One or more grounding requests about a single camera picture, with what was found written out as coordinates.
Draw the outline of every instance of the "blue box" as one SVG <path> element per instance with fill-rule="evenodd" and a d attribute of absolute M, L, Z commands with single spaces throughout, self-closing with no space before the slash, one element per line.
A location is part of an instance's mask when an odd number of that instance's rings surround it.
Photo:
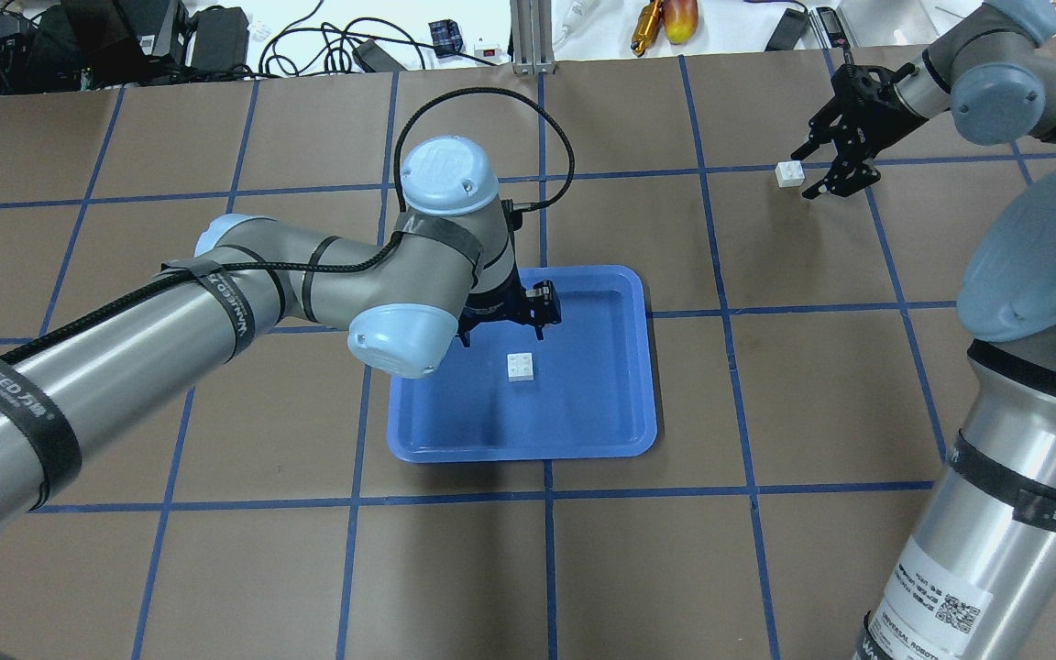
<path fill-rule="evenodd" d="M 642 281 L 621 266 L 526 267 L 552 280 L 561 325 L 485 323 L 456 339 L 439 371 L 393 379 L 390 450 L 411 463 L 640 455 L 658 435 Z M 508 354 L 530 352 L 533 380 L 510 383 Z"/>

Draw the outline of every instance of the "black cable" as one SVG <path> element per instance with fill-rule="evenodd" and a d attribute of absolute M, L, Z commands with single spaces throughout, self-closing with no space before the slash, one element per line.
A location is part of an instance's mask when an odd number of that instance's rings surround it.
<path fill-rule="evenodd" d="M 393 24 L 393 22 L 386 21 L 384 18 L 376 18 L 376 17 L 353 18 L 352 21 L 348 21 L 348 23 L 344 25 L 344 32 L 346 33 L 352 32 L 353 25 L 359 24 L 359 22 L 374 22 L 375 24 L 390 25 L 394 30 L 397 30 L 399 33 L 401 33 L 402 37 L 407 38 L 407 42 L 410 43 L 411 46 L 413 46 L 414 53 L 418 54 L 418 62 L 419 64 L 421 64 L 422 71 L 427 71 L 427 58 L 423 58 L 422 50 L 419 49 L 418 41 L 414 40 L 413 35 L 408 33 L 406 30 L 400 29 L 398 25 Z"/>
<path fill-rule="evenodd" d="M 800 0 L 744 0 L 744 1 L 746 3 L 749 4 L 791 3 L 791 4 L 796 4 L 797 7 L 800 7 L 802 12 L 805 12 L 806 16 L 808 16 L 809 14 L 809 7 L 806 7 L 805 3 L 802 3 Z"/>
<path fill-rule="evenodd" d="M 552 118 L 544 108 L 536 105 L 536 101 L 529 99 L 529 97 L 524 96 L 520 92 L 512 92 L 510 89 L 503 89 L 502 87 L 465 87 L 461 89 L 456 89 L 454 92 L 447 92 L 441 96 L 435 97 L 435 99 L 427 101 L 422 108 L 418 108 L 416 112 L 410 117 L 410 121 L 407 121 L 407 126 L 402 127 L 401 133 L 398 133 L 398 139 L 393 145 L 393 188 L 394 191 L 398 193 L 398 210 L 400 212 L 407 212 L 407 197 L 402 195 L 401 192 L 401 147 L 403 143 L 407 142 L 407 135 L 410 134 L 410 129 L 413 129 L 414 122 L 419 120 L 423 114 L 434 106 L 442 103 L 446 100 L 457 99 L 458 96 L 467 96 L 470 94 L 495 94 L 498 96 L 508 96 L 512 99 L 520 100 L 521 103 L 527 105 L 528 108 L 536 110 L 536 114 L 544 117 L 545 121 L 552 127 L 552 130 L 557 131 L 558 137 L 561 138 L 562 145 L 565 145 L 565 153 L 569 157 L 569 171 L 565 174 L 565 184 L 561 186 L 560 191 L 557 191 L 554 195 L 547 200 L 542 200 L 540 202 L 532 202 L 531 205 L 525 207 L 525 212 L 536 212 L 540 209 L 548 208 L 550 205 L 557 204 L 558 200 L 561 200 L 567 191 L 569 191 L 569 185 L 573 184 L 573 172 L 576 171 L 576 157 L 573 155 L 573 144 L 569 143 L 569 136 L 565 134 L 565 130 L 561 128 L 561 125 L 557 124 L 557 120 Z"/>
<path fill-rule="evenodd" d="M 386 256 L 394 250 L 395 247 L 401 243 L 402 233 L 394 231 L 393 237 L 391 237 L 390 242 L 385 243 L 384 247 L 381 247 L 369 260 L 355 264 L 344 264 L 344 266 L 336 266 L 336 264 L 309 264 L 309 263 L 293 263 L 293 262 L 248 262 L 248 263 L 229 263 L 221 264 L 224 271 L 234 272 L 234 271 L 246 271 L 246 270 L 295 270 L 302 272 L 334 272 L 334 275 L 351 275 L 351 272 L 361 272 L 369 270 L 369 268 L 377 266 L 381 263 Z M 94 312 L 88 313 L 80 318 L 75 319 L 68 325 L 63 325 L 58 329 L 51 331 L 46 335 L 39 337 L 37 339 L 32 339 L 31 342 L 26 342 L 24 345 L 16 347 L 16 350 L 7 351 L 0 356 L 0 359 L 7 364 L 18 364 L 22 360 L 34 357 L 40 354 L 42 351 L 50 350 L 59 343 L 68 341 L 76 335 L 84 333 L 84 331 L 90 331 L 93 327 L 105 323 L 108 319 L 113 318 L 121 313 L 127 312 L 127 309 L 132 309 L 135 305 L 142 304 L 150 300 L 154 296 L 163 291 L 167 291 L 169 288 L 176 287 L 178 284 L 184 284 L 186 281 L 193 281 L 193 275 L 185 270 L 169 271 L 167 275 L 157 277 L 154 281 L 144 285 L 144 287 L 135 289 L 135 291 L 130 291 L 120 298 L 100 306 Z"/>

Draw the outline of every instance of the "gray robot arm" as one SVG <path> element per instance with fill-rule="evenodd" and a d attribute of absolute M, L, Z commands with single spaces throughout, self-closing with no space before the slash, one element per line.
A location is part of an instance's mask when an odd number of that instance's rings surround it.
<path fill-rule="evenodd" d="M 1056 143 L 1056 59 L 1036 50 L 1056 33 L 1042 0 L 985 0 L 979 10 L 899 71 L 846 63 L 830 81 L 833 99 L 809 120 L 802 159 L 826 143 L 837 157 L 806 189 L 850 196 L 876 183 L 872 159 L 931 117 L 950 110 L 956 129 L 977 145 L 1032 135 Z"/>
<path fill-rule="evenodd" d="M 147 287 L 0 359 L 0 529 L 68 485 L 127 429 L 285 317 L 347 329 L 366 364 L 417 379 L 456 334 L 560 322 L 552 284 L 525 291 L 515 213 L 483 150 L 437 137 L 403 164 L 385 247 L 226 214 Z"/>

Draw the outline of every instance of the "wire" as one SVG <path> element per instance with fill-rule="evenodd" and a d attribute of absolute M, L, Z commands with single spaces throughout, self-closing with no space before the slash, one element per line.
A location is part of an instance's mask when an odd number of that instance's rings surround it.
<path fill-rule="evenodd" d="M 425 115 L 429 109 L 434 108 L 439 103 L 444 103 L 446 100 L 457 99 L 458 96 L 467 96 L 470 94 L 495 94 L 498 96 L 508 96 L 511 99 L 520 100 L 521 103 L 528 106 L 533 110 L 536 110 L 536 114 L 544 117 L 545 121 L 552 127 L 552 130 L 557 131 L 558 137 L 561 138 L 562 145 L 565 145 L 565 153 L 569 157 L 569 169 L 565 174 L 565 184 L 561 186 L 560 191 L 557 191 L 551 197 L 533 202 L 533 204 L 526 206 L 523 210 L 525 212 L 535 212 L 540 209 L 548 208 L 550 205 L 557 204 L 558 200 L 565 196 L 565 193 L 569 191 L 569 185 L 573 184 L 573 172 L 576 171 L 576 157 L 573 155 L 573 144 L 569 143 L 569 136 L 565 134 L 565 130 L 561 128 L 561 125 L 557 124 L 557 120 L 552 118 L 544 108 L 536 105 L 536 101 L 529 99 L 529 97 L 524 96 L 520 92 L 512 92 L 510 89 L 503 89 L 502 87 L 465 87 L 461 89 L 456 89 L 454 92 L 447 92 L 441 96 L 436 96 L 434 99 L 427 101 L 422 108 L 415 110 L 414 114 L 410 117 L 410 121 L 407 121 L 407 126 L 402 127 L 401 133 L 398 134 L 397 142 L 393 145 L 393 188 L 394 191 L 398 193 L 398 210 L 400 212 L 407 212 L 407 197 L 402 195 L 401 192 L 401 176 L 399 172 L 401 171 L 401 147 L 403 143 L 407 142 L 407 135 L 410 134 L 410 129 L 413 129 L 414 122 L 419 120 L 419 118 Z"/>
<path fill-rule="evenodd" d="M 744 0 L 749 4 L 768 4 L 768 3 L 792 3 L 800 7 L 803 12 L 809 14 L 809 7 L 806 7 L 805 3 L 800 0 Z"/>

